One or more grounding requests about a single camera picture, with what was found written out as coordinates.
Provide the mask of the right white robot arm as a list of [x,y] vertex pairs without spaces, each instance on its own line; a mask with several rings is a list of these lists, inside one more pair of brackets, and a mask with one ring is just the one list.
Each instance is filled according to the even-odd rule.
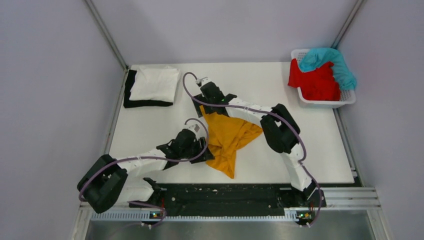
[[280,154],[293,189],[293,200],[307,206],[317,192],[311,174],[305,170],[305,144],[300,138],[300,128],[287,108],[278,103],[274,107],[246,102],[234,94],[224,95],[207,77],[196,80],[201,93],[192,97],[196,108],[203,106],[207,114],[219,114],[245,120],[262,128],[266,143]]

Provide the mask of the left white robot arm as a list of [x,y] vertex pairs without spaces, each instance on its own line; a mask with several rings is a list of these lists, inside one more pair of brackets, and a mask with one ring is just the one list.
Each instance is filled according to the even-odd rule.
[[115,204],[132,201],[154,207],[160,202],[161,188],[146,174],[181,162],[196,164],[213,159],[206,137],[199,136],[193,127],[185,128],[168,143],[137,156],[116,159],[102,155],[77,184],[79,198],[98,214]]

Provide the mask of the yellow t shirt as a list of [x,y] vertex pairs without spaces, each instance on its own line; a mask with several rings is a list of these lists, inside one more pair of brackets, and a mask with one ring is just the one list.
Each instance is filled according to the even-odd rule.
[[246,120],[222,114],[206,113],[200,107],[202,116],[208,124],[208,149],[214,159],[206,164],[228,176],[235,178],[237,151],[244,148],[263,133],[261,127]]

